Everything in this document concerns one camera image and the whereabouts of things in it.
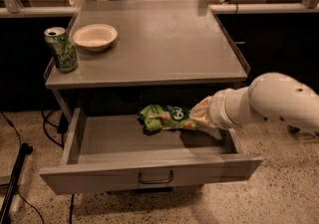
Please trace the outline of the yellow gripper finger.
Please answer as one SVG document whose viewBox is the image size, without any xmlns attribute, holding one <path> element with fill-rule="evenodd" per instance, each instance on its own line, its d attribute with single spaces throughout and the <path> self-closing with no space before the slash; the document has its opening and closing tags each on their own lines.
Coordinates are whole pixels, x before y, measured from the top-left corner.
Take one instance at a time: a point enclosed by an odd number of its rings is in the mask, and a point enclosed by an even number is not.
<svg viewBox="0 0 319 224">
<path fill-rule="evenodd" d="M 190 118 L 200 127 L 215 127 L 215 124 L 211 121 L 208 114 L 210 101 L 211 97 L 206 97 L 190 110 Z"/>
</svg>

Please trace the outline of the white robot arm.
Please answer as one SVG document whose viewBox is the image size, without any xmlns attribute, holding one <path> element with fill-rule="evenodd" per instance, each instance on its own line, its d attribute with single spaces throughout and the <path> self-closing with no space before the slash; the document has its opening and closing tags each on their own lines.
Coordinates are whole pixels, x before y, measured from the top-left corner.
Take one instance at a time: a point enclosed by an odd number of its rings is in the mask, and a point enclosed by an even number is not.
<svg viewBox="0 0 319 224">
<path fill-rule="evenodd" d="M 281 121 L 319 133 L 319 96 L 307 85 L 280 74 L 266 73 L 241 89 L 208 96 L 190 110 L 199 125 L 230 129 L 246 123 Z"/>
</svg>

